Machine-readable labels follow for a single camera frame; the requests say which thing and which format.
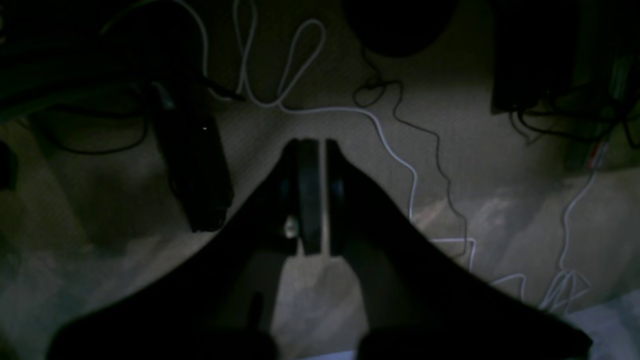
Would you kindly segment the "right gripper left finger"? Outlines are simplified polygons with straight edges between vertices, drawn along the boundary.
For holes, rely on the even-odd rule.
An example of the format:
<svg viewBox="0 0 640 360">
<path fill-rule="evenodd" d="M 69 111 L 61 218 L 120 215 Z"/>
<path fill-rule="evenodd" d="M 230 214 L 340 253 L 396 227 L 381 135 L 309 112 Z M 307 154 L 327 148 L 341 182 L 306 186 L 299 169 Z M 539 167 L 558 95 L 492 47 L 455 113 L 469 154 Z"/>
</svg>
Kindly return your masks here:
<svg viewBox="0 0 640 360">
<path fill-rule="evenodd" d="M 319 142 L 286 144 L 200 251 L 123 300 L 64 325 L 50 360 L 277 360 L 269 334 L 286 260 L 321 251 Z"/>
</svg>

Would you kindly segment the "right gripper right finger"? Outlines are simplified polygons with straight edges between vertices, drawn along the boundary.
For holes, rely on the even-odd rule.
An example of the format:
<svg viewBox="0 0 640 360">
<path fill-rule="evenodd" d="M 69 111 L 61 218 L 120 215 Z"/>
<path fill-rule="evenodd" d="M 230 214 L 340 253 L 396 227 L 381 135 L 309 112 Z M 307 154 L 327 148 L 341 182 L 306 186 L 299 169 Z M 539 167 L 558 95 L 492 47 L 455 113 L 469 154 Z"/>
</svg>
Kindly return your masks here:
<svg viewBox="0 0 640 360">
<path fill-rule="evenodd" d="M 359 360 L 585 359 L 582 330 L 493 288 L 440 251 L 326 143 L 330 253 L 354 271 L 369 331 Z"/>
</svg>

